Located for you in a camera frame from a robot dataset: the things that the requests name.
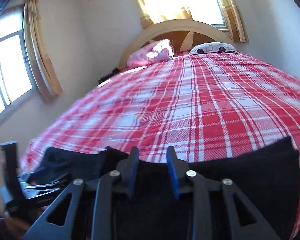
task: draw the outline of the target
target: bed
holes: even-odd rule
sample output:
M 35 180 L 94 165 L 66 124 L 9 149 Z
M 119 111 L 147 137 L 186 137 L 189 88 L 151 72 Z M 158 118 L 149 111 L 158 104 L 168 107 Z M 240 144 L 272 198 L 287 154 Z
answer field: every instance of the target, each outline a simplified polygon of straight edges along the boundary
M 125 71 L 131 53 L 170 39 L 175 58 Z M 231 158 L 286 136 L 300 151 L 300 80 L 243 53 L 189 56 L 205 42 L 232 40 L 193 20 L 172 20 L 143 31 L 125 49 L 122 72 L 75 102 L 21 159 L 33 171 L 48 147 L 96 154 L 106 146 L 140 159 L 165 163 L 174 146 L 178 158 L 201 162 Z M 300 201 L 292 237 L 300 230 Z

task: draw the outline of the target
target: wall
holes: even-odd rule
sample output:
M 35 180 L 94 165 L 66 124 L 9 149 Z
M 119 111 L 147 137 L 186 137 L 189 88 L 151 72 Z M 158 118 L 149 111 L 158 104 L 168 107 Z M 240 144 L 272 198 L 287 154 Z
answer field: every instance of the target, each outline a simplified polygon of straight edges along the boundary
M 78 98 L 98 85 L 95 61 L 91 56 L 82 17 L 76 0 L 40 0 L 42 30 L 47 49 L 63 95 L 45 104 L 34 93 L 0 126 L 0 143 L 16 140 L 19 154 L 25 152 L 32 138 L 38 136 Z M 0 166 L 0 187 L 3 186 Z M 0 212 L 3 206 L 0 198 Z
M 235 0 L 250 44 L 247 54 L 300 78 L 300 9 L 293 0 Z
M 122 51 L 142 31 L 135 0 L 78 0 L 98 73 L 118 66 Z

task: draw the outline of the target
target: red and white plaid fabric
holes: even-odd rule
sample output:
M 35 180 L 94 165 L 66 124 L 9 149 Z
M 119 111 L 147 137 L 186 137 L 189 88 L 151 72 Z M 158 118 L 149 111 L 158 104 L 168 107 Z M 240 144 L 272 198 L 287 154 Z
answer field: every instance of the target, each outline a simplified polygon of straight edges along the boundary
M 235 157 L 290 135 L 300 151 L 300 80 L 244 54 L 181 56 L 119 73 L 29 143 L 23 171 L 48 147 L 96 154 L 106 146 L 166 162 Z M 300 230 L 300 203 L 291 238 Z

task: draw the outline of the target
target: wooden headboard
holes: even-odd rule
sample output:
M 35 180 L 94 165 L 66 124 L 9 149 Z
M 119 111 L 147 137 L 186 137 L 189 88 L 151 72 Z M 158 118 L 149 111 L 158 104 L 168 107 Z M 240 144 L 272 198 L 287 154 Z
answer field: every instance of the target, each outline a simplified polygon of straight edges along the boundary
M 235 47 L 234 42 L 217 28 L 194 20 L 177 19 L 164 21 L 140 33 L 123 51 L 119 69 L 125 69 L 129 56 L 143 46 L 163 39 L 169 39 L 175 51 L 185 51 L 207 42 L 224 42 Z

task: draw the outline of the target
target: white pillow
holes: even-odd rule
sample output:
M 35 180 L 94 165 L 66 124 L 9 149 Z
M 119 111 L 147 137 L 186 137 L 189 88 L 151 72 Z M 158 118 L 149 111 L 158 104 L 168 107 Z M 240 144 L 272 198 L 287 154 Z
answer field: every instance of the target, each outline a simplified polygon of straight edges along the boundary
M 204 54 L 204 53 L 211 53 L 211 52 L 238 53 L 238 51 L 231 44 L 222 43 L 222 42 L 209 42 L 209 43 L 203 43 L 195 46 L 194 48 L 191 49 L 189 55 Z

